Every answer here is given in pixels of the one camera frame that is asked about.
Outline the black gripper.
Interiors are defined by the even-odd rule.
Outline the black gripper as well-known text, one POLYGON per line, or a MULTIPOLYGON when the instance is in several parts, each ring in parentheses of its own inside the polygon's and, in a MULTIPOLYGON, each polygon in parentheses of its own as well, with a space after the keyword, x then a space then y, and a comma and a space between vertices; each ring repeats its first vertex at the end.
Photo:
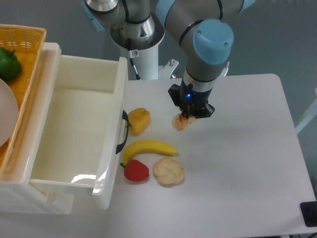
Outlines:
POLYGON ((194 90, 192 83, 188 85, 181 83, 180 85, 173 84, 168 93, 185 118, 209 118, 215 111, 215 108, 209 104, 211 90, 198 92, 194 90))

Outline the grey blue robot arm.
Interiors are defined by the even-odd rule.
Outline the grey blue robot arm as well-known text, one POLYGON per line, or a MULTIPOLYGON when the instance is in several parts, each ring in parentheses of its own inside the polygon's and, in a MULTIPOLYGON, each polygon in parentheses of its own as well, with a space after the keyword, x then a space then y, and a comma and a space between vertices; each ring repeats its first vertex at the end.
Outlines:
POLYGON ((182 116, 208 118, 208 98, 216 79, 226 75, 234 42, 225 22, 253 4, 251 0, 160 0, 155 12, 148 0, 84 0, 82 9, 97 30, 109 29, 128 61, 129 79, 158 79, 158 46, 170 34, 187 55, 180 85, 169 95, 182 116))

